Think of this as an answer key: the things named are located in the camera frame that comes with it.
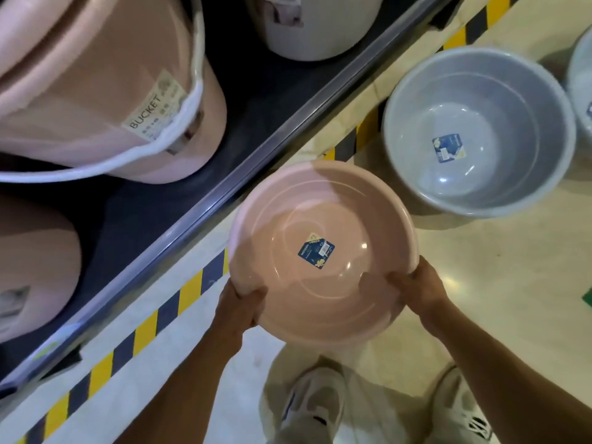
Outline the person's right forearm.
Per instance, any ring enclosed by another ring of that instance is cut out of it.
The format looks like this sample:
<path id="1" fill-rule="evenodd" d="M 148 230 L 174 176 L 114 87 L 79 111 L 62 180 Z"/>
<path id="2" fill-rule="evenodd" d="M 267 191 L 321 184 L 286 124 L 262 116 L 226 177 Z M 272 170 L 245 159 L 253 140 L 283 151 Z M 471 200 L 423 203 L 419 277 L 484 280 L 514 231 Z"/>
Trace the person's right forearm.
<path id="1" fill-rule="evenodd" d="M 448 299 L 420 315 L 501 444 L 592 444 L 592 409 L 526 365 Z"/>

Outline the person's left white shoe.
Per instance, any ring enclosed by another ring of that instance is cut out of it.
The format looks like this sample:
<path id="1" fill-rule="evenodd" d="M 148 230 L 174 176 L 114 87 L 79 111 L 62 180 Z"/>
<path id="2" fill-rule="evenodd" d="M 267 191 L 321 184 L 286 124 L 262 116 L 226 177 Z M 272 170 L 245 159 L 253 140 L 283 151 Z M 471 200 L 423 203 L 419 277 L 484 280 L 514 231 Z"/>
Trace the person's left white shoe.
<path id="1" fill-rule="evenodd" d="M 341 371 L 329 366 L 310 369 L 294 383 L 278 430 L 266 444 L 334 444 L 345 401 Z"/>

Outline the pink plastic bucket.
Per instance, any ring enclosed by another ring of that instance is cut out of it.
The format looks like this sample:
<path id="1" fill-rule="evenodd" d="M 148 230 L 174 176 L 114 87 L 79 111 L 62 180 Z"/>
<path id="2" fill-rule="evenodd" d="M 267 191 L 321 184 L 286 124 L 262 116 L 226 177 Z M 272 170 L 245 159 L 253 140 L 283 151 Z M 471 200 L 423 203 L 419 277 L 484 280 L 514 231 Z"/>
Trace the pink plastic bucket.
<path id="1" fill-rule="evenodd" d="M 52 321 L 81 270 L 79 236 L 63 214 L 0 194 L 0 344 Z"/>

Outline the person's right white shoe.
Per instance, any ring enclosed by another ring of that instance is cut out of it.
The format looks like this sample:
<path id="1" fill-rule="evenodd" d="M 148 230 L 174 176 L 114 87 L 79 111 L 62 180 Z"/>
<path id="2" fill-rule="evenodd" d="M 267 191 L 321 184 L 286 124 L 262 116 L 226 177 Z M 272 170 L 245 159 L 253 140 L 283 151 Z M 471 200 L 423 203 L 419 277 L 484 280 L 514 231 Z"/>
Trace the person's right white shoe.
<path id="1" fill-rule="evenodd" d="M 423 444 L 500 444 L 457 366 L 436 388 L 432 431 Z"/>

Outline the yellow black striped floor tape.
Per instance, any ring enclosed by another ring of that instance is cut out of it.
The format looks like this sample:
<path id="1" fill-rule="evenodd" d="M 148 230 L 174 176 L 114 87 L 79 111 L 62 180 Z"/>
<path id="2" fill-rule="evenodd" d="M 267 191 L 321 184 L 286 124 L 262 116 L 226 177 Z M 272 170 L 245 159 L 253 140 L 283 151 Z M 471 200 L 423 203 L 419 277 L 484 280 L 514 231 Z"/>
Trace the yellow black striped floor tape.
<path id="1" fill-rule="evenodd" d="M 307 162 L 315 158 L 352 161 L 371 141 L 377 138 L 380 115 L 388 94 L 402 75 L 422 59 L 435 52 L 474 43 L 493 27 L 518 0 L 460 0 L 454 2 L 452 17 L 441 31 L 435 27 L 421 27 L 388 51 L 387 60 L 372 76 L 364 80 L 363 88 L 356 89 L 338 108 L 322 117 L 320 125 L 305 132 L 263 176 L 282 166 Z M 219 280 L 228 275 L 227 228 L 235 216 L 241 199 L 215 214 L 196 238 L 181 250 L 172 263 L 158 270 L 158 278 L 123 299 L 110 316 L 89 330 L 91 340 L 82 346 L 82 356 L 100 351 L 92 357 L 92 366 L 79 363 L 58 374 L 59 382 L 42 381 L 27 398 L 40 400 L 57 388 L 41 407 L 34 407 L 24 426 L 18 425 L 16 414 L 6 419 L 9 431 L 0 433 L 0 444 L 47 444 L 49 438 L 89 400 L 98 401 L 97 393 L 109 386 L 111 380 L 120 381 L 125 369 L 131 372 L 132 362 L 159 333 L 184 311 L 211 291 Z"/>

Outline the white plastic bucket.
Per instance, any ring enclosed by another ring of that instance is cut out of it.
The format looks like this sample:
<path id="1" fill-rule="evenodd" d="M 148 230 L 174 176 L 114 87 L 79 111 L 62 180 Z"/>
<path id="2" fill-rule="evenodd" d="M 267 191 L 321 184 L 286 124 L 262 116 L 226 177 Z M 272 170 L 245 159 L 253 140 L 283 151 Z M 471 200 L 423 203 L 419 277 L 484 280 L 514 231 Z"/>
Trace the white plastic bucket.
<path id="1" fill-rule="evenodd" d="M 294 61 L 321 61 L 356 45 L 383 0 L 243 0 L 267 48 Z"/>

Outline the person's left forearm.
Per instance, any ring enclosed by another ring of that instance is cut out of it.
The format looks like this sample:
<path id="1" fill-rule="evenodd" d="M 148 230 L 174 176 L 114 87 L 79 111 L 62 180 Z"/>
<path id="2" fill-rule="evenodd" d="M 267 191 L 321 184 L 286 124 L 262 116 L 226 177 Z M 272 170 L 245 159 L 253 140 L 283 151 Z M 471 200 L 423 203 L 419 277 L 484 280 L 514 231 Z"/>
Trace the person's left forearm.
<path id="1" fill-rule="evenodd" d="M 114 444 L 203 444 L 223 371 L 243 332 L 211 326 Z"/>

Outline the person's right hand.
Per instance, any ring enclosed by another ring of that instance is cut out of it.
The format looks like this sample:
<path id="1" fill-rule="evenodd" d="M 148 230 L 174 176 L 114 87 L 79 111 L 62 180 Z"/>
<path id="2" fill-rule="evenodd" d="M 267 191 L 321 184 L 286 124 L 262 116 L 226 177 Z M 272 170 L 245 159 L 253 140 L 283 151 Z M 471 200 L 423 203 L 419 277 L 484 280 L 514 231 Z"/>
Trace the person's right hand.
<path id="1" fill-rule="evenodd" d="M 412 273 L 417 281 L 417 293 L 412 297 L 400 298 L 405 306 L 418 315 L 424 328 L 437 336 L 439 316 L 446 313 L 452 302 L 436 269 L 423 256 L 419 257 Z"/>

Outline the person's left hand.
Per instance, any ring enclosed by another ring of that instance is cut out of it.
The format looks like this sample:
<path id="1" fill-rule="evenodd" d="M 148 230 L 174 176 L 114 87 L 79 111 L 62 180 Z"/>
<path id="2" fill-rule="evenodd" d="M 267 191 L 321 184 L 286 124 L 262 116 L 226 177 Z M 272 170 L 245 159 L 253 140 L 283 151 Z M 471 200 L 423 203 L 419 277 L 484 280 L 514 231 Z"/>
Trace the person's left hand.
<path id="1" fill-rule="evenodd" d="M 218 305 L 209 328 L 218 345 L 225 353 L 233 356 L 242 346 L 246 327 L 244 297 L 236 290 L 231 279 L 228 279 L 220 293 Z"/>

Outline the person's white shoe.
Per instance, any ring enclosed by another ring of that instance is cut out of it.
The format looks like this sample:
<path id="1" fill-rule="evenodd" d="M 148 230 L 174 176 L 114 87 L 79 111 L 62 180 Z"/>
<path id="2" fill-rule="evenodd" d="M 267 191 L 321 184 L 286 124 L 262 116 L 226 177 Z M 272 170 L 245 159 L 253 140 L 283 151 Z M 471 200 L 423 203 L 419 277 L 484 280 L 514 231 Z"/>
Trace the person's white shoe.
<path id="1" fill-rule="evenodd" d="M 436 388 L 432 431 L 423 444 L 500 444 L 457 366 Z"/>
<path id="2" fill-rule="evenodd" d="M 266 444 L 334 444 L 345 401 L 341 371 L 329 366 L 310 369 L 294 383 L 278 430 Z"/>

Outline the pink plastic basin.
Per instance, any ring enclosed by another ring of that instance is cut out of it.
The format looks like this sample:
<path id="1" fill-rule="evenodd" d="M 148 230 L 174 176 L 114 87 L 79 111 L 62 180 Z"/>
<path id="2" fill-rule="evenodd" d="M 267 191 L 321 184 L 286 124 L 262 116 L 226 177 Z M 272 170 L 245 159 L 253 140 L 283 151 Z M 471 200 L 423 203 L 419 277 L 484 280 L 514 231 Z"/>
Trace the pink plastic basin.
<path id="1" fill-rule="evenodd" d="M 379 335 L 404 308 L 389 285 L 419 249 L 412 217 L 379 177 L 351 163 L 293 164 L 264 179 L 237 210 L 227 245 L 241 295 L 268 293 L 258 323 L 315 349 Z"/>

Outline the grey plastic basin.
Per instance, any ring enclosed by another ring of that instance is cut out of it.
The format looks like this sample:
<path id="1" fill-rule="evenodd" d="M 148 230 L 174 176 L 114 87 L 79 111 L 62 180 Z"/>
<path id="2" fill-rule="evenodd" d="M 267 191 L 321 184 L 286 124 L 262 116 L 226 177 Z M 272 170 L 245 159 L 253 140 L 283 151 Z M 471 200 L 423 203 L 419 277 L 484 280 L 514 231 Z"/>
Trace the grey plastic basin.
<path id="1" fill-rule="evenodd" d="M 565 90 L 575 115 L 578 146 L 592 158 L 592 24 L 575 43 L 565 75 Z"/>
<path id="2" fill-rule="evenodd" d="M 464 46 L 412 68 L 382 117 L 388 159 L 427 205 L 495 218 L 531 207 L 571 165 L 577 127 L 554 76 L 521 55 Z"/>

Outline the dark shelf with metal edge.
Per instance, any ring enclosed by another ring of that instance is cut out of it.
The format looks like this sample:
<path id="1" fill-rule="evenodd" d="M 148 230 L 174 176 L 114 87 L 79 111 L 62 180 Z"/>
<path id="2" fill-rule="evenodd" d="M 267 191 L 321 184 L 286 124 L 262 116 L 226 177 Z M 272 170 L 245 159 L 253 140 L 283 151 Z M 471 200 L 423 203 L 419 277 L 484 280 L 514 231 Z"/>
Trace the dark shelf with metal edge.
<path id="1" fill-rule="evenodd" d="M 203 0 L 206 51 L 227 104 L 223 140 L 194 175 L 165 185 L 110 176 L 13 185 L 10 194 L 57 208 L 82 243 L 83 270 L 73 298 L 45 326 L 0 344 L 0 421 L 48 378 L 72 368 L 89 330 L 160 271 L 211 216 L 235 200 L 297 138 L 359 88 L 404 38 L 450 0 L 383 0 L 369 32 L 332 59 L 298 62 L 269 51 L 241 0 Z"/>

